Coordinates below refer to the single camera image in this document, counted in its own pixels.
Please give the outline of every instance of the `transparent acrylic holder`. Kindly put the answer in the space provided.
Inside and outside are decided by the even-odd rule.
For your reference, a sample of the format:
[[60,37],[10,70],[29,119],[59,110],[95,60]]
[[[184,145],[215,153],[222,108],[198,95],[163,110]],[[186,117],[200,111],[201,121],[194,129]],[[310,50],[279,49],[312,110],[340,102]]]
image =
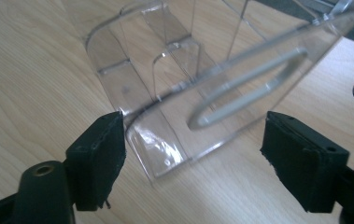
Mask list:
[[354,12],[302,7],[302,21],[257,1],[136,0],[114,17],[117,0],[92,2],[99,14],[64,1],[151,181],[263,118],[354,26]]

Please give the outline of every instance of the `wooden table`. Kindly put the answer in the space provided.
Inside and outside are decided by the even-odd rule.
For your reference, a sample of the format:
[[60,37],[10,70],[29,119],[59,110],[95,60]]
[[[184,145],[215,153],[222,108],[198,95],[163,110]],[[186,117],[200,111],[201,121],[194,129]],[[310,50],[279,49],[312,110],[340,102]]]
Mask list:
[[[354,42],[342,39],[276,107],[350,150],[352,168],[353,87]],[[17,191],[30,166],[63,161],[113,110],[60,0],[0,0],[0,199]],[[339,205],[307,214],[282,186],[259,151],[263,127],[153,187],[128,148],[111,210],[76,212],[77,222],[337,223]]]

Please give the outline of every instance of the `handle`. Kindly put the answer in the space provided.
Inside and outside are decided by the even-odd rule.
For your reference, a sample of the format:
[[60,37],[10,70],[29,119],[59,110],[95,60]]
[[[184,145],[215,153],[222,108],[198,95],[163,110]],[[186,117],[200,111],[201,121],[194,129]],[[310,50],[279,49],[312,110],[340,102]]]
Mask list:
[[[222,119],[225,119],[235,112],[245,108],[246,106],[260,100],[267,94],[274,91],[280,85],[282,85],[299,67],[303,62],[304,58],[307,56],[307,50],[305,48],[294,49],[288,53],[273,59],[272,61],[262,64],[259,67],[249,71],[247,74],[244,74],[234,80],[231,80],[219,88],[210,93],[206,98],[196,106],[193,110],[193,113],[188,121],[188,126],[191,130],[201,129],[206,126],[212,125]],[[279,72],[276,77],[261,85],[258,89],[241,96],[227,105],[215,110],[209,115],[202,116],[203,112],[216,100],[218,100],[223,95],[233,91],[241,85],[249,82],[253,78],[260,77],[266,72],[280,66],[283,63],[288,63],[287,66]]]

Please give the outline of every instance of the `light wood tabletop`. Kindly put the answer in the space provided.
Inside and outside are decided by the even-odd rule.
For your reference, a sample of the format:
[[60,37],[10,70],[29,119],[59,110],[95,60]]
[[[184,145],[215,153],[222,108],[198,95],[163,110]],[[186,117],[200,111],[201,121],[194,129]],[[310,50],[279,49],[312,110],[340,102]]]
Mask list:
[[[122,1],[110,6],[117,13]],[[354,42],[342,38],[275,111],[350,151],[354,168]],[[66,149],[114,111],[60,0],[0,0],[0,199],[21,174]],[[127,159],[112,208],[75,212],[77,223],[338,223],[306,213],[261,154],[264,120],[231,144],[151,186]]]

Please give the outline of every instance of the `acrylic file organizer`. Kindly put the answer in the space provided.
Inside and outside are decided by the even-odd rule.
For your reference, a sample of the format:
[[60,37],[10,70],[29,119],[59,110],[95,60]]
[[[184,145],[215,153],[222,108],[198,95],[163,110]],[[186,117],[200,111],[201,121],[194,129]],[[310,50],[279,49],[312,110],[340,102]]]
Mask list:
[[253,0],[64,1],[151,181],[263,118],[354,26]]

